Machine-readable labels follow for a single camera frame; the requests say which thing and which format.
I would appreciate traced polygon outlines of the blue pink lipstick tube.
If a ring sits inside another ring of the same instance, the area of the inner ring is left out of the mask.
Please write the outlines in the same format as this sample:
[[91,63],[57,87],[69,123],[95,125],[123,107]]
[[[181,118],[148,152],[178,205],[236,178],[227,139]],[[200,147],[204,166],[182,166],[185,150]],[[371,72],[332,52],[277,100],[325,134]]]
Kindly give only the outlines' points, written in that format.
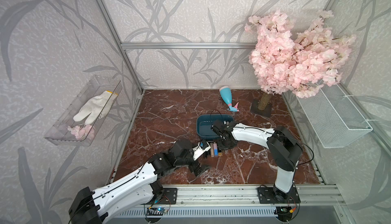
[[213,151],[214,151],[215,157],[218,157],[219,151],[218,151],[217,143],[213,143]]

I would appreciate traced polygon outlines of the teal plastic storage box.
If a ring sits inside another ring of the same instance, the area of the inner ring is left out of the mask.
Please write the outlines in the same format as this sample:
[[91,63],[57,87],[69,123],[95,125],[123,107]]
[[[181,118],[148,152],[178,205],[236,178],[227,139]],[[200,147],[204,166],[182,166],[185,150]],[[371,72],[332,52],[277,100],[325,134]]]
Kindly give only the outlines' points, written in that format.
[[219,136],[211,129],[215,121],[231,122],[234,118],[227,114],[207,114],[197,118],[197,134],[200,139],[212,141],[218,139]]

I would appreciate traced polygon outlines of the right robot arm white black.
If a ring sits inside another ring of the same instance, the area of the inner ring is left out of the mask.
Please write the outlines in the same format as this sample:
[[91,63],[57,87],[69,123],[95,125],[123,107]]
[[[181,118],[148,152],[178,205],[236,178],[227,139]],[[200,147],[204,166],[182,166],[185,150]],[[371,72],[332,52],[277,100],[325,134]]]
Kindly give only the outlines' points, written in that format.
[[268,149],[278,166],[273,191],[284,195],[290,192],[303,148],[287,128],[258,128],[235,121],[225,124],[217,120],[211,130],[217,134],[217,144],[222,151],[235,148],[239,141]]

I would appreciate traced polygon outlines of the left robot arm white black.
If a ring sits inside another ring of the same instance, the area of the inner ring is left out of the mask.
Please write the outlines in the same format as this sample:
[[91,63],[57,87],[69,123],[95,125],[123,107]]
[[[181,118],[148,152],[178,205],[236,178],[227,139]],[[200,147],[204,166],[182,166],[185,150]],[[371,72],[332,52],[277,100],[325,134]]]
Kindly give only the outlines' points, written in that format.
[[71,224],[105,224],[134,206],[158,202],[164,194],[160,178],[176,169],[188,167],[195,176],[207,170],[198,158],[211,149],[206,140],[193,146],[187,139],[174,143],[167,152],[150,157],[132,173],[106,186],[81,189],[69,208]]

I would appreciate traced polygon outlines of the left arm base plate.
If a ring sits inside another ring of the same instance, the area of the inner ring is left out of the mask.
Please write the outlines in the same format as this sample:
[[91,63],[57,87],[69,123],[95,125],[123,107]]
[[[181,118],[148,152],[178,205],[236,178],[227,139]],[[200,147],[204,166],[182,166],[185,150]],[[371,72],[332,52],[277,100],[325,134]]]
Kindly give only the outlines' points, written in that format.
[[152,204],[167,204],[174,205],[177,202],[178,188],[163,188],[155,194],[147,205]]

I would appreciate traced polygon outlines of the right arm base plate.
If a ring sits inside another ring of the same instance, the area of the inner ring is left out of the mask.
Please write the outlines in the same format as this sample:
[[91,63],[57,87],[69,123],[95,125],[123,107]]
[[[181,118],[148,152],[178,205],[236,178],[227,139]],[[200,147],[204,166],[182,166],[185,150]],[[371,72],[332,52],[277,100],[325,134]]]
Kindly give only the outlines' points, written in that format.
[[279,190],[277,187],[261,185],[257,188],[260,204],[300,204],[301,200],[297,188],[293,185],[288,193]]

